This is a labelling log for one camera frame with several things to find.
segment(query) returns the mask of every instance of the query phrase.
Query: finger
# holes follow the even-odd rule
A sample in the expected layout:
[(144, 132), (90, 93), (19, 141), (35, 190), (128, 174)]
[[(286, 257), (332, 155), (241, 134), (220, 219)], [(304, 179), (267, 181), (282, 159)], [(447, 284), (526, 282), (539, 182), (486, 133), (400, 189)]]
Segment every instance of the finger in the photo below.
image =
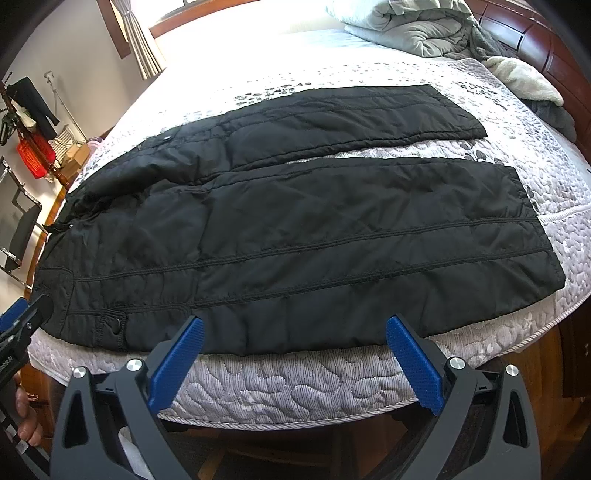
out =
[(21, 440), (28, 442), (31, 440), (31, 436), (35, 433), (37, 428), (37, 413), (31, 407), (29, 407), (29, 413), (27, 418), (22, 421), (18, 426), (18, 436)]
[(24, 388), (18, 387), (14, 397), (14, 403), (17, 406), (17, 413), (25, 418), (29, 413), (29, 397)]
[(40, 423), (37, 424), (37, 428), (31, 435), (31, 440), (29, 440), (29, 445), (32, 447), (38, 447), (41, 445), (41, 439), (43, 438), (43, 427)]

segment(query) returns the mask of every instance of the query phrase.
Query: black jacket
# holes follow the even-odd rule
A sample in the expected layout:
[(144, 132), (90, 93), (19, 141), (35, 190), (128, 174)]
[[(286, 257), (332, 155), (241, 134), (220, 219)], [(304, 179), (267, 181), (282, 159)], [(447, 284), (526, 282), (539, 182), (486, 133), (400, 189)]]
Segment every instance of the black jacket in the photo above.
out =
[(59, 124), (60, 121), (51, 113), (29, 77), (24, 77), (14, 85), (7, 87), (7, 94), (29, 111), (31, 118), (37, 122), (38, 130), (46, 140), (53, 140), (57, 136), (49, 120), (54, 125)]
[(484, 137), (430, 86), (316, 89), (174, 128), (70, 194), (35, 276), (71, 343), (149, 350), (186, 317), (204, 353), (385, 343), (492, 319), (564, 285), (517, 172), (317, 158)]

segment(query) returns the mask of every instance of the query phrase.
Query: red basket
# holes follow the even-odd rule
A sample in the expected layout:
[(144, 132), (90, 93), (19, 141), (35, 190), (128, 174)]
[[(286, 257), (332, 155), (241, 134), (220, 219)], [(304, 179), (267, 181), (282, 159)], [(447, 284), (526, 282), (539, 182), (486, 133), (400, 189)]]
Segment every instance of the red basket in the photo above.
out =
[[(47, 175), (47, 169), (43, 166), (41, 161), (37, 158), (37, 156), (35, 155), (35, 152), (31, 148), (31, 146), (29, 145), (29, 142), (27, 142), (27, 140), (25, 140), (22, 137), (20, 132), (18, 133), (18, 138), (20, 139), (20, 142), (17, 145), (17, 152), (21, 156), (22, 161), (25, 163), (25, 165), (27, 166), (29, 171), (33, 174), (33, 176), (36, 179), (40, 179), (40, 178), (44, 177), (45, 175)], [(53, 160), (55, 160), (55, 159), (56, 159), (56, 153), (53, 152)]]
[(56, 160), (56, 151), (53, 150), (49, 142), (45, 140), (45, 138), (40, 133), (35, 132), (32, 133), (31, 136), (37, 147), (39, 147), (39, 150), (41, 150), (41, 153), (43, 153), (43, 155), (47, 159), (47, 161), (53, 164)]

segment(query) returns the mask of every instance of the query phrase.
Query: mattress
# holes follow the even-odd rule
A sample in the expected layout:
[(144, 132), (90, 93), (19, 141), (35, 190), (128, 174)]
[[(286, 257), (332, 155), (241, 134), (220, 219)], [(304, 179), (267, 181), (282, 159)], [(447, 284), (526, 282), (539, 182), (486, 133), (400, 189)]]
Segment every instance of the mattress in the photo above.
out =
[[(249, 47), (233, 58), (220, 64), (200, 55), (169, 67), (124, 115), (74, 187), (146, 138), (263, 99), (320, 87), (429, 83), (477, 117), (488, 137), (335, 157), (459, 157), (515, 167), (566, 274), (562, 290), (526, 309), (432, 340), (447, 356), (461, 356), (476, 367), (538, 339), (591, 293), (591, 190), (583, 167), (576, 165), (584, 160), (576, 159), (574, 151), (569, 156), (553, 133), (476, 60), (421, 59), (342, 31), (286, 35), (272, 47)], [(33, 336), (29, 353), (36, 368), (63, 384), (78, 365), (93, 373), (109, 372), (146, 356), (70, 345), (42, 330)], [(200, 355), (160, 417), (230, 429), (297, 429), (362, 419), (413, 401), (387, 346)]]

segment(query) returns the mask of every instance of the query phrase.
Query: gray blanket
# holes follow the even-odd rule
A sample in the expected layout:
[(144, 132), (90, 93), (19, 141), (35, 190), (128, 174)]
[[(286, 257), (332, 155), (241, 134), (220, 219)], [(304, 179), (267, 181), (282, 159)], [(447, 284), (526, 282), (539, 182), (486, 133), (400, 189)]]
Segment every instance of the gray blanket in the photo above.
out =
[[(471, 57), (485, 61), (490, 57), (512, 56), (490, 32), (480, 26), (464, 0), (326, 2), (326, 11), (343, 22), (347, 32), (385, 47), (420, 57), (447, 57), (453, 60)], [(556, 105), (544, 101), (552, 98), (542, 100), (529, 101), (528, 106), (569, 140), (576, 139), (574, 121), (559, 106), (561, 103)]]

